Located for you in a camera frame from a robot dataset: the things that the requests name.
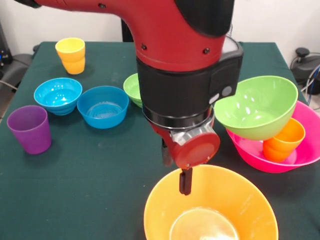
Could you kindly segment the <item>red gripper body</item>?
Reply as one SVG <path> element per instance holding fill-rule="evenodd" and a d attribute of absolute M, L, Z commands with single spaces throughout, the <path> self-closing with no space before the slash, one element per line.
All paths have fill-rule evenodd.
<path fill-rule="evenodd" d="M 189 169 L 207 163 L 218 151 L 220 138 L 211 124 L 188 131 L 170 131 L 152 125 L 166 143 L 172 163 L 180 169 Z"/>

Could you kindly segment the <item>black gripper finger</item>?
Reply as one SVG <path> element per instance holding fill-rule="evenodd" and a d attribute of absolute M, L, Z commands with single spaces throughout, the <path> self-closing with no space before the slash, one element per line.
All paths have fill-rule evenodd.
<path fill-rule="evenodd" d="M 179 175 L 179 192 L 185 196 L 191 193 L 193 168 L 183 169 Z"/>
<path fill-rule="evenodd" d="M 162 162 L 165 167 L 170 167 L 173 164 L 173 159 L 164 140 L 161 143 Z"/>

